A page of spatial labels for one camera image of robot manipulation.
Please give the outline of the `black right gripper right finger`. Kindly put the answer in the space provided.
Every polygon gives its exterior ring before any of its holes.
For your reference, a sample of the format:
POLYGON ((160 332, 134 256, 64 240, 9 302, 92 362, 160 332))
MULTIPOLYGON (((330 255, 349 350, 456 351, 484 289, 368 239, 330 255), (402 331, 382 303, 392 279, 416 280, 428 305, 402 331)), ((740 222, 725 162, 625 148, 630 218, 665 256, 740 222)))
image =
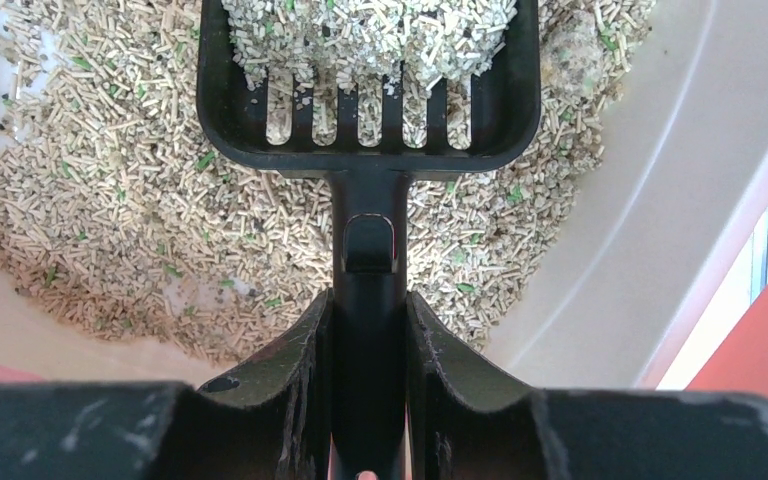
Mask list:
POLYGON ((768 479, 768 399, 739 392, 544 389, 407 299, 417 479, 768 479))

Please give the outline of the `black litter scoop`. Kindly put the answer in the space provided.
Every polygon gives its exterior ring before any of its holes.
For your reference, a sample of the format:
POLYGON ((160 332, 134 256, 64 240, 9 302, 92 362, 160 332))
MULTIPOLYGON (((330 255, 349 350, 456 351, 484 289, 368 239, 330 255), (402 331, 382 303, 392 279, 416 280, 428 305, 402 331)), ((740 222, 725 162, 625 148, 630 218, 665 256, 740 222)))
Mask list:
POLYGON ((408 410, 407 199, 415 180, 449 180, 503 167, 533 139, 540 119, 537 5, 516 3, 503 49, 472 81, 472 143, 453 149, 447 138, 446 88, 436 85, 426 144, 402 138, 398 94, 383 100, 378 146, 358 141, 357 96, 338 94, 337 138, 312 137, 312 111, 293 116, 287 144, 266 139, 266 91, 249 90, 232 62, 230 27, 218 1, 201 11, 196 105, 201 126, 227 158, 293 178, 324 178, 333 205, 333 285, 329 339, 323 351, 330 450, 324 479, 381 479, 412 473, 408 410))

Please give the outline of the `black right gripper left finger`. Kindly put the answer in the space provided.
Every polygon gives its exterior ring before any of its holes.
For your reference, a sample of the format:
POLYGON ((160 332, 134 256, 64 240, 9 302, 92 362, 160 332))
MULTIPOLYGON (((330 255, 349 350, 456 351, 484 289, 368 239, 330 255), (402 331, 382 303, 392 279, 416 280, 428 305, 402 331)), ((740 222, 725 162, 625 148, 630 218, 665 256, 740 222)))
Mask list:
POLYGON ((324 479, 321 293, 278 339, 199 388, 0 383, 0 479, 324 479))

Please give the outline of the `clumped litter waste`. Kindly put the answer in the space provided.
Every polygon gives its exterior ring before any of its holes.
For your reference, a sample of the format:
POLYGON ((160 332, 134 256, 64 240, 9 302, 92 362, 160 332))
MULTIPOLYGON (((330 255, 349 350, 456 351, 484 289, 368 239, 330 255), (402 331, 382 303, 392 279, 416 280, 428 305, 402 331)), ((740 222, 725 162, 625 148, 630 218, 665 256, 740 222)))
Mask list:
POLYGON ((487 71, 513 1, 224 1, 233 60, 252 86, 269 74, 341 87, 408 75, 430 90, 487 71))

